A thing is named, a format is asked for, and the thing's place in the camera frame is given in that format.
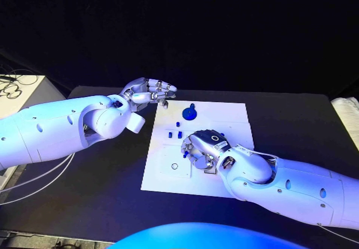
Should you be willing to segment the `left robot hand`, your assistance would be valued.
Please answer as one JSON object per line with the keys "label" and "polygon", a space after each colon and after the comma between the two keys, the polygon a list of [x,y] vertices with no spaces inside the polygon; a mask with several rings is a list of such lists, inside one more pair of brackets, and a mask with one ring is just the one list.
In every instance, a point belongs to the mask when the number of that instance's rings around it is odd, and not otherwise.
{"label": "left robot hand", "polygon": [[159,104],[168,109],[168,99],[176,97],[176,91],[176,86],[168,82],[142,77],[124,86],[120,96],[127,100],[130,110],[139,112],[147,104]]}

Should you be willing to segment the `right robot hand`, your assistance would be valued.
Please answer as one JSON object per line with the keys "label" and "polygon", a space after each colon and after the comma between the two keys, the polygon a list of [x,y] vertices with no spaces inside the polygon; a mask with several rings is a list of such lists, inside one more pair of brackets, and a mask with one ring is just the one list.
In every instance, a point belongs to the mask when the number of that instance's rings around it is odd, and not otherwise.
{"label": "right robot hand", "polygon": [[222,153],[231,149],[225,136],[215,130],[199,130],[183,140],[182,153],[191,164],[201,170],[217,166]]}

